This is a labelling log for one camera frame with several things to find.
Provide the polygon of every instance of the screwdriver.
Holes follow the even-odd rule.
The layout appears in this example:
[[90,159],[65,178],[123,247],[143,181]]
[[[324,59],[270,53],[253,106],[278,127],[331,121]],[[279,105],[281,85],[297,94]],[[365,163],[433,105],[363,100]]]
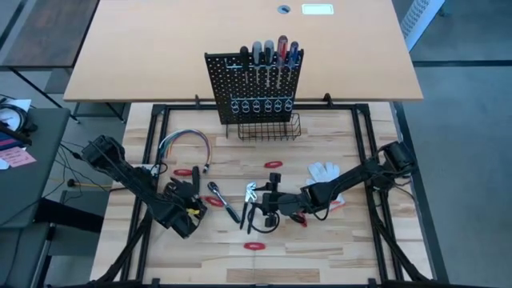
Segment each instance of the screwdriver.
[[266,65],[266,86],[270,87],[270,68],[272,67],[272,58],[274,57],[274,42],[265,41],[265,65]]
[[254,68],[256,69],[256,84],[259,84],[259,55],[262,52],[262,44],[260,41],[253,43],[253,60]]
[[246,84],[249,84],[249,79],[247,77],[247,72],[249,72],[249,49],[245,46],[240,48],[240,60],[242,60],[242,70],[246,74]]
[[290,73],[288,74],[288,81],[291,79],[291,71],[294,68],[295,64],[298,60],[298,43],[297,41],[293,41],[290,44],[290,56],[288,57],[288,67],[290,68]]
[[278,61],[276,64],[276,67],[278,68],[278,85],[277,88],[279,89],[280,83],[281,83],[281,69],[285,64],[285,58],[286,58],[286,46],[288,45],[288,38],[285,35],[282,35],[279,37],[278,40]]

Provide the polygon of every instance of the black wire basket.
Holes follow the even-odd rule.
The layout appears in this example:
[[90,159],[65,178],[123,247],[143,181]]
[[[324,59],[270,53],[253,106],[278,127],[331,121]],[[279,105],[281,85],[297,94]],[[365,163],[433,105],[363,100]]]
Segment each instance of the black wire basket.
[[301,135],[301,118],[297,113],[261,119],[258,123],[239,123],[238,137],[250,140],[295,140]]

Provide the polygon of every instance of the work glove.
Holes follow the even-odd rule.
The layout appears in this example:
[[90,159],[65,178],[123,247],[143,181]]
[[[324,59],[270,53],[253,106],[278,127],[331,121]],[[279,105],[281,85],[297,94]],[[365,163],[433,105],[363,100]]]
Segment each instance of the work glove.
[[[333,164],[332,162],[326,162],[324,165],[320,162],[316,162],[315,164],[311,164],[307,167],[308,171],[311,174],[313,179],[307,179],[307,185],[313,185],[317,182],[329,182],[333,179],[336,179],[340,175],[340,169],[338,165]],[[333,200],[329,205],[329,211],[335,210],[345,205],[345,200],[343,199],[342,194],[338,194],[336,200]]]

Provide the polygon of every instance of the floor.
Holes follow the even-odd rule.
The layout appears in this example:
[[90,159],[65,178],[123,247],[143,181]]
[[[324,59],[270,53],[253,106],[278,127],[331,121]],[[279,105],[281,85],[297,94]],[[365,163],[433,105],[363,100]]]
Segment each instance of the floor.
[[[393,0],[398,19],[412,0]],[[34,0],[14,28],[19,30]],[[3,3],[0,3],[0,18]],[[512,2],[509,0],[446,0],[447,16],[436,17],[411,51],[413,60],[511,59]],[[12,38],[0,50],[5,57]],[[416,69],[425,100],[405,103],[414,148],[422,171],[442,256],[452,283],[510,286],[512,216],[507,213],[512,194],[506,189],[512,172],[509,147],[512,136],[510,107],[512,68]],[[50,72],[26,73],[44,87]],[[31,98],[36,107],[52,107],[21,80],[0,72],[0,93]],[[53,98],[70,109],[73,103]],[[101,105],[91,107],[102,110]],[[83,118],[68,123],[64,140],[85,144],[100,134],[122,137],[124,125],[116,118]],[[74,169],[108,185],[108,177],[71,159]],[[56,165],[52,178],[62,177]],[[50,181],[51,190],[58,182]],[[52,199],[58,199],[59,193]],[[47,282],[55,285],[84,283],[89,278],[93,255],[59,257],[52,261]]]

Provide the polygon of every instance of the red tape mark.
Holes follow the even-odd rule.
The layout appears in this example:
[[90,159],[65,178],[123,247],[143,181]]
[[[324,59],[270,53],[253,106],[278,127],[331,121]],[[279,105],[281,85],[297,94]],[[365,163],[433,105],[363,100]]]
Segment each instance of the red tape mark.
[[177,176],[191,176],[192,170],[190,169],[176,169],[173,171],[174,175]]
[[201,198],[204,199],[209,204],[211,204],[212,206],[224,207],[224,204],[222,203],[222,201],[219,198],[211,197],[211,196],[201,196]]
[[254,251],[263,250],[266,248],[265,244],[259,243],[259,242],[248,242],[248,243],[244,244],[243,247],[246,249],[249,249],[249,250],[254,250]]
[[281,161],[267,162],[264,165],[265,168],[278,168],[278,167],[281,167],[281,166],[282,166],[282,162]]

